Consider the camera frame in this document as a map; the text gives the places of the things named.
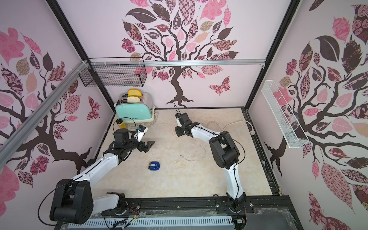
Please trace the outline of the yellow bread slice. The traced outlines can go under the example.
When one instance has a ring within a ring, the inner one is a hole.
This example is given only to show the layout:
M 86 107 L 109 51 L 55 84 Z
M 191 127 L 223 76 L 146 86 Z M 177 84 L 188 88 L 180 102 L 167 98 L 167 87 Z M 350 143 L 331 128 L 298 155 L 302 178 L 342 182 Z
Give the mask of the yellow bread slice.
M 132 97 L 132 96 L 142 97 L 143 94 L 142 94 L 141 91 L 139 91 L 137 89 L 130 89 L 130 90 L 128 90 L 127 95 L 128 95 L 128 97 Z

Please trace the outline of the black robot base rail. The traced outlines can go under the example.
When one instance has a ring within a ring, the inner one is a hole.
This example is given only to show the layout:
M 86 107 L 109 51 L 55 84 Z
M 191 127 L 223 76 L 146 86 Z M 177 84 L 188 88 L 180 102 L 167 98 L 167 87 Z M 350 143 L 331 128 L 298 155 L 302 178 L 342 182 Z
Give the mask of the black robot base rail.
M 140 217 L 231 217 L 233 227 L 166 227 L 163 230 L 301 230 L 302 224 L 291 199 L 283 195 L 248 196 L 239 211 L 233 211 L 226 196 L 127 198 L 124 213 L 115 210 L 96 218 Z M 63 230 L 65 224 L 55 229 Z

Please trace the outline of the left aluminium rail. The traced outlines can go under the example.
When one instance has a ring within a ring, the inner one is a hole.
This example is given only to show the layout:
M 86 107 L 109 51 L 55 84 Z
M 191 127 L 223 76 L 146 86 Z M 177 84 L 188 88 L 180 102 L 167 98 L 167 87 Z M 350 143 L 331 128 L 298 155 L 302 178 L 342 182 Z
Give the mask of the left aluminium rail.
M 87 61 L 83 60 L 65 77 L 65 79 L 53 90 L 50 95 L 40 104 L 40 106 L 25 120 L 19 129 L 11 135 L 1 147 L 1 167 L 13 156 L 27 137 L 38 126 L 41 120 L 49 113 L 55 103 L 62 97 L 67 89 L 78 78 L 79 72 L 86 69 Z

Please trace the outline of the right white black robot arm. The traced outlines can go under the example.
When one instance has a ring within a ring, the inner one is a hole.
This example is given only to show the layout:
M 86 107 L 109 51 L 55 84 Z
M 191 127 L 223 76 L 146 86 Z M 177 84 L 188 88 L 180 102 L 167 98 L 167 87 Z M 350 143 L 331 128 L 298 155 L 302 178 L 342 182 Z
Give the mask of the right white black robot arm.
M 233 211 L 239 211 L 246 201 L 246 193 L 239 176 L 240 152 L 229 132 L 215 132 L 198 122 L 192 122 L 186 113 L 176 113 L 178 126 L 175 133 L 178 137 L 190 136 L 209 144 L 213 159 L 222 168 L 227 181 L 227 198 Z

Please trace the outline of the back aluminium rail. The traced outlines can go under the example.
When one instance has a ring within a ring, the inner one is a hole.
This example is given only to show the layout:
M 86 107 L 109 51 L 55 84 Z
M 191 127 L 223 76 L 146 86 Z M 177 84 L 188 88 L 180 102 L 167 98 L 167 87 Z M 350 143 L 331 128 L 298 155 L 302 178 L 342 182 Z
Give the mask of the back aluminium rail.
M 265 65 L 265 59 L 229 59 L 229 60 L 172 60 L 172 61 L 105 61 L 91 62 L 91 65 L 141 65 L 146 67 L 161 66 L 214 66 L 214 65 Z

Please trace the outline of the aluminium rail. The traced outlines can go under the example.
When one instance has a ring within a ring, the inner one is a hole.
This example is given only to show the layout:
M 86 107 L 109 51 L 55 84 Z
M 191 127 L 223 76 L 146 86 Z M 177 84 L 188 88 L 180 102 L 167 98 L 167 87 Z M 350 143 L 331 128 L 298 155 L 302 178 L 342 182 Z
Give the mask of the aluminium rail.
M 91 65 L 141 65 L 146 67 L 161 66 L 214 66 L 214 65 L 265 65 L 265 59 L 229 59 L 229 60 L 172 60 L 172 61 L 105 61 L 91 62 Z
M 1 147 L 1 167 L 13 156 L 27 137 L 38 126 L 41 120 L 49 113 L 55 103 L 62 97 L 67 89 L 78 78 L 79 72 L 86 69 L 87 61 L 83 60 L 65 77 L 65 79 L 53 90 L 50 95 L 40 104 L 40 106 L 25 120 L 19 129 L 11 135 Z

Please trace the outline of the yellow juice bottle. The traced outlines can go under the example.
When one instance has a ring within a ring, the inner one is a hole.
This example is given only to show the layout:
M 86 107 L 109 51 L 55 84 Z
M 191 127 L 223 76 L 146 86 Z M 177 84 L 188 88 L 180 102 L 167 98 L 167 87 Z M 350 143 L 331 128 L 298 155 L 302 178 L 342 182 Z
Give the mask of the yellow juice bottle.
M 116 124 L 118 125 L 119 128 L 127 129 L 126 123 L 124 123 L 124 121 L 120 118 L 116 120 Z

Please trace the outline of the pale bread slice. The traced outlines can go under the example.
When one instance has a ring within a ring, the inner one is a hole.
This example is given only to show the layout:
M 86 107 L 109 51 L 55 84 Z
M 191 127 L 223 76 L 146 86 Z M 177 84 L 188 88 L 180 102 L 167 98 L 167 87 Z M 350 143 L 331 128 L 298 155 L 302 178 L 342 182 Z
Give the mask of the pale bread slice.
M 130 97 L 127 98 L 127 102 L 128 103 L 140 103 L 141 98 L 137 97 L 137 96 L 130 96 Z

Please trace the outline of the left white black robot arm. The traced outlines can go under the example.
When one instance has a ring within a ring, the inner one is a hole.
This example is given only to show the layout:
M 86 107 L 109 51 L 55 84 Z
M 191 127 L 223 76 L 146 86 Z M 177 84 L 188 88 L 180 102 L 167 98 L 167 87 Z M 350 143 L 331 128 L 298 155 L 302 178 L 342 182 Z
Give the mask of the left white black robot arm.
M 112 169 L 126 161 L 133 150 L 150 150 L 155 142 L 142 141 L 147 131 L 144 125 L 139 125 L 136 131 L 118 129 L 100 159 L 73 178 L 60 180 L 54 191 L 50 220 L 84 224 L 91 216 L 106 210 L 115 209 L 124 213 L 127 203 L 123 193 L 109 192 L 105 196 L 93 198 L 92 190 Z

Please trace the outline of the round pink power strip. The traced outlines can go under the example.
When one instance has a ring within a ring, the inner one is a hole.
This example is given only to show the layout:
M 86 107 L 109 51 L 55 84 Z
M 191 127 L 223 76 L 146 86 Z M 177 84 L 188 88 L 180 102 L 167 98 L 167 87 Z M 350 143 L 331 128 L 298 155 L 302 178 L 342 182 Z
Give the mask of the round pink power strip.
M 176 133 L 176 130 L 175 128 L 172 129 L 172 135 L 175 137 L 175 138 L 179 138 L 179 136 L 177 135 Z

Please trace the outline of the mint green toaster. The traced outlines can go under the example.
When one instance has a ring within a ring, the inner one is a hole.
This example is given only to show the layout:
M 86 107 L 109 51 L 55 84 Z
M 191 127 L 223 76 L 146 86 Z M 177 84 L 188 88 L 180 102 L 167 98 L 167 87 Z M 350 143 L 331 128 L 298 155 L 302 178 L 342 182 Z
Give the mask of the mint green toaster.
M 115 104 L 115 111 L 118 118 L 126 123 L 152 122 L 154 120 L 155 106 L 152 97 L 148 93 L 142 93 L 140 103 L 128 103 L 127 93 L 121 94 Z

